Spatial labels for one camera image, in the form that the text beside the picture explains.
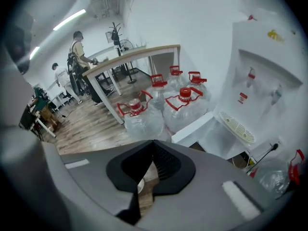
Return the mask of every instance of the black hair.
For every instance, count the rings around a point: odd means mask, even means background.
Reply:
[[[56,67],[56,66],[59,66],[57,63],[54,63],[53,65],[52,65],[52,69],[54,68],[54,67]]]
[[[76,32],[73,34],[73,39],[74,39],[74,38],[77,38],[78,36],[82,36],[82,32],[76,31]]]

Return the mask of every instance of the person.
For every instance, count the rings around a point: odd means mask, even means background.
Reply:
[[[59,67],[57,63],[52,65],[52,69],[54,70],[54,79],[57,82],[58,87],[61,85],[67,93],[72,95],[73,98],[77,100],[78,104],[81,104],[81,99],[73,91],[73,87],[68,75],[68,70],[64,67]]]
[[[47,121],[49,124],[52,125],[53,131],[55,132],[59,126],[61,126],[61,123],[58,121],[58,119],[54,116],[54,114],[50,111],[42,92],[39,90],[39,88],[34,87],[34,93],[35,93],[35,99],[30,104],[30,107],[33,105],[36,106],[36,109],[39,111],[40,115],[44,118],[45,121]]]
[[[76,57],[77,57],[77,61],[79,63],[79,65],[82,68],[82,73],[88,71],[90,69],[90,65],[89,63],[94,63],[93,60],[85,57],[85,53],[83,51],[83,46],[81,41],[83,40],[83,36],[82,33],[80,31],[76,31],[73,34],[73,43],[70,47],[70,52],[74,52]],[[87,76],[83,76],[82,77],[84,79],[84,81],[87,83],[88,87],[89,87],[89,91],[91,93],[92,96],[92,100],[94,101],[95,105],[99,105],[101,103],[103,103],[100,99],[100,97],[98,96],[98,94],[96,93],[96,91],[94,90],[93,86],[91,85],[90,81],[88,80]],[[114,89],[110,89],[110,90],[106,90],[105,88],[102,87],[102,90],[104,91],[106,96],[109,96]]]

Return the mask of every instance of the ceiling light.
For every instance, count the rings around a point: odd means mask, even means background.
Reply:
[[[64,21],[62,21],[58,26],[56,26],[53,30],[56,31],[58,30],[60,27],[64,26],[66,23],[68,23],[69,21],[73,20],[74,18],[76,18],[77,16],[82,15],[83,13],[85,13],[86,10],[80,10],[77,13],[71,15],[70,17],[66,18]]]
[[[35,47],[34,50],[30,54],[30,60],[34,56],[34,54],[39,50],[39,46]]]

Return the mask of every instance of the gray pants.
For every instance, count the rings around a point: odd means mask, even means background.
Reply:
[[[63,87],[64,87],[64,89],[65,89],[69,94],[72,95],[73,98],[75,98],[75,99],[77,100],[77,102],[80,101],[80,98],[74,93],[73,87],[72,87],[72,85],[71,85],[70,83],[69,83],[69,84],[66,84],[66,85],[63,86]]]

